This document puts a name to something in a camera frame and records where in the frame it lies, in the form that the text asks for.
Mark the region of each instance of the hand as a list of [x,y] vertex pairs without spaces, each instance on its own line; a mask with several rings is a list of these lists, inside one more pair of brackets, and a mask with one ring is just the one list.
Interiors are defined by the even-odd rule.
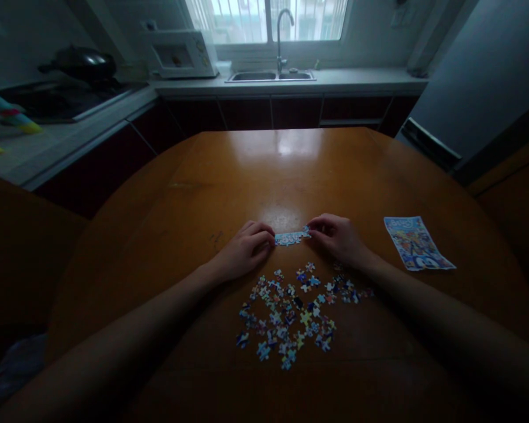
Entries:
[[263,222],[249,220],[207,266],[218,283],[253,270],[274,248],[274,231]]
[[343,264],[362,268],[376,255],[369,250],[346,217],[323,213],[308,224],[310,235]]

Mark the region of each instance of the pile of puzzle pieces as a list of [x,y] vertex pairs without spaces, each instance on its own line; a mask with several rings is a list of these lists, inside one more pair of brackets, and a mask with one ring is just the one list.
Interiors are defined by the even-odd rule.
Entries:
[[[326,305],[335,304],[337,296],[344,303],[358,304],[364,298],[374,297],[373,290],[368,288],[357,292],[354,284],[345,277],[343,268],[339,263],[334,264],[337,275],[331,282],[321,288],[322,282],[313,275],[316,266],[308,262],[305,270],[298,269],[296,280],[300,283],[299,289],[304,293],[319,290],[319,294],[307,305],[298,296],[297,288],[288,284],[282,286],[284,275],[280,269],[274,272],[274,279],[266,280],[262,275],[257,284],[252,288],[249,302],[243,303],[239,315],[245,322],[246,331],[237,336],[237,346],[245,348],[249,343],[249,330],[254,330],[256,335],[265,337],[258,343],[257,355],[261,361],[268,360],[271,351],[278,346],[278,354],[282,355],[282,369],[289,370],[296,362],[296,353],[304,346],[306,338],[315,338],[314,343],[324,352],[331,349],[334,332],[337,330],[335,322],[329,319],[323,310]],[[253,302],[260,297],[270,310],[269,319],[260,320],[254,313],[249,313]],[[290,335],[290,326],[298,319],[304,325],[304,332]]]
[[287,232],[283,234],[276,234],[274,237],[274,244],[286,247],[294,244],[299,244],[302,238],[312,237],[309,232],[309,226],[304,226],[300,232]]

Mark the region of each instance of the round table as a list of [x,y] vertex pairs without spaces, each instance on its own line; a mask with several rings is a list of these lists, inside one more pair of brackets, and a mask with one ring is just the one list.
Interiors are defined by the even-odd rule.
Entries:
[[[298,231],[329,212],[351,218],[366,243],[404,268],[385,216],[421,216],[458,269],[416,273],[529,342],[529,289],[517,260],[472,197],[402,143],[366,128],[205,132],[131,177],[90,223],[60,283],[48,362],[184,278],[249,219],[277,233]],[[175,331],[173,348],[130,404],[129,421],[170,419],[459,420],[486,416],[458,378],[427,350],[391,301],[338,301],[331,351],[305,339],[289,371],[262,338],[244,350],[239,310],[258,276],[280,268],[284,284],[308,261],[325,283],[333,259],[307,241],[276,247],[268,261],[227,284]],[[359,274],[360,287],[370,285]],[[318,291],[300,293],[304,303]],[[266,318],[262,301],[257,317]],[[303,326],[298,321],[291,332]]]

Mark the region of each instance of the cabinet door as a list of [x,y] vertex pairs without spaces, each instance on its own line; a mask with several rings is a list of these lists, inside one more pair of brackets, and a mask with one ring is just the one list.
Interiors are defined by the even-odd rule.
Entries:
[[135,129],[127,125],[34,193],[91,219],[122,183],[154,157]]
[[418,98],[419,96],[394,97],[378,131],[394,138],[416,105]]
[[274,129],[319,127],[321,97],[273,98],[272,123]]
[[229,130],[272,129],[270,99],[223,99],[219,101]]
[[147,110],[132,123],[157,154],[161,154],[184,139],[182,131],[162,102]]
[[225,130],[217,100],[170,100],[167,105],[187,138],[203,131]]
[[378,129],[378,123],[342,123],[340,125],[320,125],[319,127],[322,128],[330,128],[330,127],[366,127],[368,129],[377,130]]
[[382,119],[392,97],[326,97],[322,120]]

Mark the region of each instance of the white microwave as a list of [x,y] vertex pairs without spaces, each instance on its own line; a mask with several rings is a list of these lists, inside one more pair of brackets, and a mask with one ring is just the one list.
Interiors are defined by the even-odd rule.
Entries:
[[217,53],[206,31],[144,32],[149,71],[163,78],[215,78]]

